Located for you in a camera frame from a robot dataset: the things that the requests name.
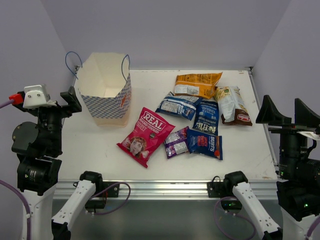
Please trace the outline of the brown Chio snack bag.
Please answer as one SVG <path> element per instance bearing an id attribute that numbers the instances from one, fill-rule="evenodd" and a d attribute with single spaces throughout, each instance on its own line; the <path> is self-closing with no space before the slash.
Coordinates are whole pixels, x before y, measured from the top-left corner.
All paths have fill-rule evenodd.
<path id="1" fill-rule="evenodd" d="M 215 100 L 218 103 L 224 125 L 253 125 L 238 86 L 216 87 Z"/>

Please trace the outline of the red Real crisps bag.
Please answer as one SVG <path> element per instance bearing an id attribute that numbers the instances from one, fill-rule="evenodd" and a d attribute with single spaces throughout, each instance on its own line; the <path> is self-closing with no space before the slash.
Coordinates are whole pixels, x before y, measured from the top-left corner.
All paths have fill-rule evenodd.
<path id="1" fill-rule="evenodd" d="M 164 143 L 174 128 L 174 125 L 159 114 L 143 107 L 133 131 L 116 145 L 140 165 L 148 168 L 151 155 Z"/>

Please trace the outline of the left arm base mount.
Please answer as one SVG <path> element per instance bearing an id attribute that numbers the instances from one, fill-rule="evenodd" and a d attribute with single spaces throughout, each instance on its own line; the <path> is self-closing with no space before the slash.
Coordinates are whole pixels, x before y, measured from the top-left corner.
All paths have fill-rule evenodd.
<path id="1" fill-rule="evenodd" d="M 87 211 L 96 213 L 98 210 L 102 210 L 106 207 L 107 199 L 117 198 L 119 196 L 120 185 L 116 184 L 116 182 L 113 181 L 103 181 L 96 190 L 95 194 L 100 193 L 102 190 L 107 188 L 109 189 L 106 192 L 101 193 L 97 197 L 90 199 L 85 204 L 85 209 Z"/>

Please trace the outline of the purple snack packet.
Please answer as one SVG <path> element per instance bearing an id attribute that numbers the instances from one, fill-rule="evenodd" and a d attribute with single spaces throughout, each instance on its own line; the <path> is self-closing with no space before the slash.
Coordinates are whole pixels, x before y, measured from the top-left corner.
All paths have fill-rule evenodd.
<path id="1" fill-rule="evenodd" d="M 189 152 L 187 139 L 188 129 L 189 127 L 186 126 L 178 131 L 172 132 L 165 139 L 164 147 L 167 159 Z"/>

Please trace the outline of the blue checkered paper bag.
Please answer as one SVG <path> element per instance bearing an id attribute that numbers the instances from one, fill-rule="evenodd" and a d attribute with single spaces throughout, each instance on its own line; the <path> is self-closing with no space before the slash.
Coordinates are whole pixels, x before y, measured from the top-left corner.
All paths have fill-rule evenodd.
<path id="1" fill-rule="evenodd" d="M 93 52 L 86 61 L 74 51 L 80 65 L 68 70 L 75 76 L 79 94 L 97 126 L 125 127 L 130 116 L 132 84 L 128 54 Z"/>

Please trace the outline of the orange yellow snack bag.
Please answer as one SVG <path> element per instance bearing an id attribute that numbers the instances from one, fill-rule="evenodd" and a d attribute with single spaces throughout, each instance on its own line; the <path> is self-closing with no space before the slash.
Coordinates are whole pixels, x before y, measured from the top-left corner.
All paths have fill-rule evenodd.
<path id="1" fill-rule="evenodd" d="M 215 95 L 215 87 L 222 75 L 222 72 L 177 75 L 173 93 L 176 96 L 188 95 L 211 99 Z"/>

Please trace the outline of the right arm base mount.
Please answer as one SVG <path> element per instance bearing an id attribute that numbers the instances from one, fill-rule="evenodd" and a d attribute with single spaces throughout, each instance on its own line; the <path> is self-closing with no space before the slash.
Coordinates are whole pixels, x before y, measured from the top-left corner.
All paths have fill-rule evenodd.
<path id="1" fill-rule="evenodd" d="M 207 194 L 209 198 L 218 198 L 221 201 L 220 206 L 223 210 L 230 213 L 239 213 L 242 210 L 242 204 L 229 193 L 224 185 L 223 180 L 216 175 L 206 184 Z"/>

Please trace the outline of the blue Burts chips bag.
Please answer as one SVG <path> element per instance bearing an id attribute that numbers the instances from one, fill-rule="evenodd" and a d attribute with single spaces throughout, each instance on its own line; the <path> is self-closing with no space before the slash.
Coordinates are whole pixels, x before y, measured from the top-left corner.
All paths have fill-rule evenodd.
<path id="1" fill-rule="evenodd" d="M 202 154 L 220 161 L 223 160 L 222 136 L 210 135 L 192 129 L 186 131 L 186 136 L 188 150 L 191 154 Z"/>

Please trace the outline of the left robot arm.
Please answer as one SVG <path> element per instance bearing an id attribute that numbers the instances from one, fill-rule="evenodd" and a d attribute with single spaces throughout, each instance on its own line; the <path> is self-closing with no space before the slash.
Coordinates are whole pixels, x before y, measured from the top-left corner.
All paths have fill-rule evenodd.
<path id="1" fill-rule="evenodd" d="M 92 196 L 103 193 L 100 173 L 85 171 L 62 209 L 52 215 L 62 161 L 63 119 L 80 113 L 82 106 L 75 88 L 60 93 L 66 105 L 52 101 L 43 84 L 25 87 L 9 97 L 12 105 L 37 117 L 37 122 L 19 124 L 12 133 L 12 152 L 19 159 L 18 196 L 25 207 L 23 240 L 69 240 L 76 218 Z"/>

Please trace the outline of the blue white snack bag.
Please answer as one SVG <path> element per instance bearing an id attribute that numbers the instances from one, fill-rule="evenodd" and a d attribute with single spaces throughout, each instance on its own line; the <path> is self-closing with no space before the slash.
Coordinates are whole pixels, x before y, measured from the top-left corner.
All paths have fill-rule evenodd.
<path id="1" fill-rule="evenodd" d="M 174 95 L 170 91 L 160 102 L 155 112 L 181 117 L 191 121 L 202 99 L 202 97 L 197 96 Z"/>

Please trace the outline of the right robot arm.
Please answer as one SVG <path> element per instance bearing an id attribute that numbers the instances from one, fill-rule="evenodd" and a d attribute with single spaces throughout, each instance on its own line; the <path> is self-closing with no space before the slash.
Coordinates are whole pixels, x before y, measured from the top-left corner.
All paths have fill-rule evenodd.
<path id="1" fill-rule="evenodd" d="M 319 239 L 314 230 L 320 224 L 320 162 L 311 159 L 310 153 L 320 141 L 320 116 L 295 98 L 291 119 L 265 95 L 255 122 L 267 124 L 272 134 L 279 134 L 276 193 L 283 226 L 270 217 L 242 171 L 225 175 L 223 192 L 240 201 L 262 240 Z"/>

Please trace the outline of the blue Kettle chips bag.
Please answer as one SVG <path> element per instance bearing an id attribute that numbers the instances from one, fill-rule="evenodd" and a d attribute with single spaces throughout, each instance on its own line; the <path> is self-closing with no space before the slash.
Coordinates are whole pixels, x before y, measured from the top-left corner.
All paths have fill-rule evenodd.
<path id="1" fill-rule="evenodd" d="M 196 106 L 193 129 L 218 136 L 219 106 L 216 101 L 202 100 Z"/>

